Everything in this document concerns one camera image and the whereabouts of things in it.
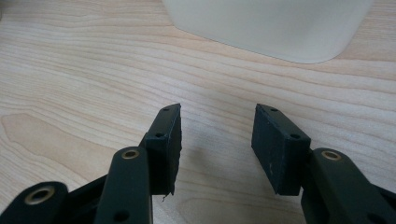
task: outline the white container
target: white container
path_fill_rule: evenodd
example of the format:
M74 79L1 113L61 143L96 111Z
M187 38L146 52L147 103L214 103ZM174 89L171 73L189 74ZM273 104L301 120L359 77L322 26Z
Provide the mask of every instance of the white container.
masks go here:
M337 56L373 0L163 0L174 25L296 63Z

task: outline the black plastic part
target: black plastic part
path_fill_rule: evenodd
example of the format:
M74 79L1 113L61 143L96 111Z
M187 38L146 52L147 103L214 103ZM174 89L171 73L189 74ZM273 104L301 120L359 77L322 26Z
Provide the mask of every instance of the black plastic part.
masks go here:
M180 104L160 110L140 146L148 151L151 194L174 194L181 150Z
M64 224L93 223L106 178L104 175L69 193Z
M298 195L311 139L282 112L257 105L251 146L276 194Z
M144 148L127 147L114 154L94 223L152 223Z
M42 182L19 194L0 216L1 224L51 224L63 219L63 206L67 198L67 186L59 182Z
M326 158L324 152L336 153L341 159ZM330 214L328 223L396 223L392 207L347 155L318 148L309 164Z

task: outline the wooden table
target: wooden table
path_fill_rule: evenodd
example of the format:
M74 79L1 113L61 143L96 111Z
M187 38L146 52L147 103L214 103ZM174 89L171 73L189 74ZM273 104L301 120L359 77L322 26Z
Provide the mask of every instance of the wooden table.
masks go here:
M396 2L377 0L347 49L297 64L182 32L161 0L2 1L0 211L48 180L76 189L137 146L158 110L182 105L175 196L155 223L304 223L250 148L257 103L312 148L346 153L396 191Z

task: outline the bolt hole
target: bolt hole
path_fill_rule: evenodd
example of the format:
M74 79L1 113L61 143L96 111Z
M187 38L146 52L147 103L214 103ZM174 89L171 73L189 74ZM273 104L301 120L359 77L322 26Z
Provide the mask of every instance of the bolt hole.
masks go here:
M41 200L45 198L47 195L49 195L49 193L50 192L48 190L42 189L32 196L32 200L34 201Z
M387 221L384 218L373 213L369 213L367 218L374 224L387 224Z
M165 134L164 133L156 133L155 136L156 137L163 137Z
M126 152L122 153L122 157L125 160L134 159L134 158L136 158L138 156L139 156L139 152L136 151L136 150L129 150L129 151L126 151Z
M55 188L53 186L46 186L37 189L26 196L25 203L29 205L43 203L48 200L55 193Z
M119 211L116 214L114 214L114 221L116 222L123 222L126 221L129 218L129 213L128 211Z
M300 135L295 134L295 133L292 133L292 134L290 135L290 137L295 138L295 139L299 139L299 138L300 138Z
M339 161L341 160L341 156L338 153L332 151L322 151L322 156L331 161Z

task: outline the wood grain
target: wood grain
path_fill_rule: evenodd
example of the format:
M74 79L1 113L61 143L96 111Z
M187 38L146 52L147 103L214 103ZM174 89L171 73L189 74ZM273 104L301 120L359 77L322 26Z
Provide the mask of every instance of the wood grain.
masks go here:
M346 153L396 191L396 2L375 1L347 49L297 64L179 31L160 0L8 0L0 20L0 211L47 180L105 174L158 110L182 104L176 195L155 223L304 223L250 148L255 104L286 113L312 148Z

